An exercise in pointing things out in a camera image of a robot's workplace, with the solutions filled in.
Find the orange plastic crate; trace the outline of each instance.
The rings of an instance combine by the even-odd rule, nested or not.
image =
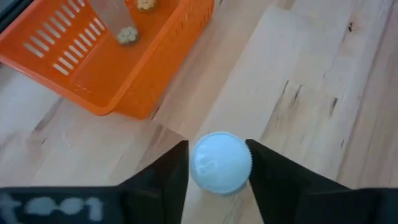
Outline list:
[[[213,13],[214,0],[158,0],[121,46],[84,0],[35,0],[1,35],[0,61],[94,114],[144,119]]]

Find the wooden surface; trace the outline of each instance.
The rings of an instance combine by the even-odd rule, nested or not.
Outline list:
[[[360,106],[391,4],[224,0],[153,120],[93,116],[3,66],[0,186],[118,184],[211,131],[257,139],[350,187],[394,184],[397,7]],[[262,220],[250,185],[221,198],[190,178],[183,223]]]

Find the wooden table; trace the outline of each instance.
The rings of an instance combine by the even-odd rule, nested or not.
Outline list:
[[[118,184],[211,131],[335,179],[391,4],[224,0],[153,120],[94,116],[3,66],[0,186]],[[183,223],[262,220],[249,185],[221,198],[190,179]]]

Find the light blue bottle cap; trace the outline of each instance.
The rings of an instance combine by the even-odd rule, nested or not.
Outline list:
[[[203,136],[190,158],[190,170],[197,184],[221,195],[243,189],[251,166],[251,153],[246,143],[226,132]]]

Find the orange basket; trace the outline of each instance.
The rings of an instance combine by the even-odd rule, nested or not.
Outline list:
[[[140,39],[122,46],[88,1],[35,0],[0,35],[0,61],[94,114],[144,119],[210,20],[214,0],[158,0],[147,13],[126,4]]]

